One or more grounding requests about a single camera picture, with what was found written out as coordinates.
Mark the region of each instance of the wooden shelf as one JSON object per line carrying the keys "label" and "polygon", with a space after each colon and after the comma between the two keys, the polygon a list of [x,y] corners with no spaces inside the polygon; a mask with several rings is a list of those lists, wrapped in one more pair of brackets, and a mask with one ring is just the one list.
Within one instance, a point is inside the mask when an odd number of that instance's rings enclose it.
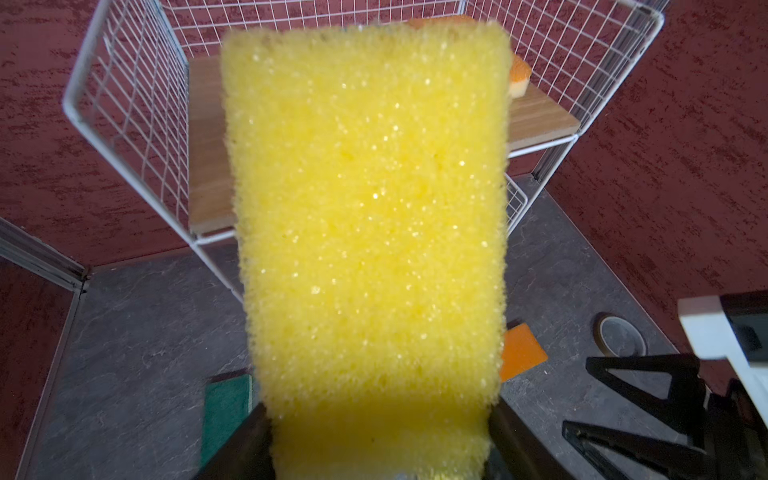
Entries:
{"label": "wooden shelf", "polygon": [[[533,85],[509,107],[510,151],[576,132],[579,120]],[[204,234],[234,225],[233,180],[224,146],[218,57],[190,60],[190,230]]]}

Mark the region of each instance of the wire rack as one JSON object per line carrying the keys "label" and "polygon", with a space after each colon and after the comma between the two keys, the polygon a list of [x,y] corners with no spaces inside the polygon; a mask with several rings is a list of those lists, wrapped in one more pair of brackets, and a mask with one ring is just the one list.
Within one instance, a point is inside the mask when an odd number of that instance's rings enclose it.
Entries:
{"label": "wire rack", "polygon": [[240,298],[202,249],[233,231],[198,237],[188,228],[188,59],[217,55],[234,28],[285,31],[457,14],[503,25],[533,69],[531,83],[580,121],[572,135],[509,154],[544,151],[530,200],[508,177],[511,233],[653,41],[661,13],[632,0],[100,0],[64,110]]}

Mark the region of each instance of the white metal frame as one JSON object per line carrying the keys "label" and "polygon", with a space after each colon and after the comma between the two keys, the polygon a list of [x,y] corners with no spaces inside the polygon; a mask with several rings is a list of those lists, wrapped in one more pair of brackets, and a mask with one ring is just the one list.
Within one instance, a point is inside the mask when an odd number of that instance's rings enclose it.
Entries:
{"label": "white metal frame", "polygon": [[657,36],[664,23],[660,12],[635,0],[100,0],[64,111],[242,301],[235,283],[203,249],[234,237],[234,230],[198,236],[187,227],[187,59],[216,53],[232,28],[347,26],[456,14],[504,25],[515,52],[533,68],[531,83],[581,121],[573,135],[509,154],[512,159],[544,152],[530,200],[507,176],[509,235]]}

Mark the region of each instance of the floor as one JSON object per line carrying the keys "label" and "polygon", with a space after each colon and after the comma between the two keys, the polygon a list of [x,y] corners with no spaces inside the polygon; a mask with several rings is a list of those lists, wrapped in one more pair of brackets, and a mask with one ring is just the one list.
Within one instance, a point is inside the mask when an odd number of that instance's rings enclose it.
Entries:
{"label": "floor", "polygon": [[[530,191],[535,182],[521,185]],[[236,274],[233,247],[212,254]],[[561,437],[564,419],[678,440],[584,370],[588,356],[600,355],[591,333],[600,312],[630,320],[650,354],[673,349],[546,193],[511,235],[507,260],[507,318],[526,322],[549,360],[505,383],[502,395],[558,461],[575,478],[600,478]],[[207,379],[249,365],[243,320],[240,304],[196,257],[96,275],[72,327],[32,478],[190,478]],[[652,392],[664,384],[634,381]]]}
{"label": "floor", "polygon": [[14,478],[34,428],[72,292],[0,258],[0,478]]}

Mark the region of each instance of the sponge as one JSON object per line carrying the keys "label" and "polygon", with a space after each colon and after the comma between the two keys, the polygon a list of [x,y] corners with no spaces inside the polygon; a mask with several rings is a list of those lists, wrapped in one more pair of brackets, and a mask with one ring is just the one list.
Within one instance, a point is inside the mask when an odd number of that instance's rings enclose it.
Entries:
{"label": "sponge", "polygon": [[498,25],[225,41],[278,478],[479,478],[504,331],[509,67]]}

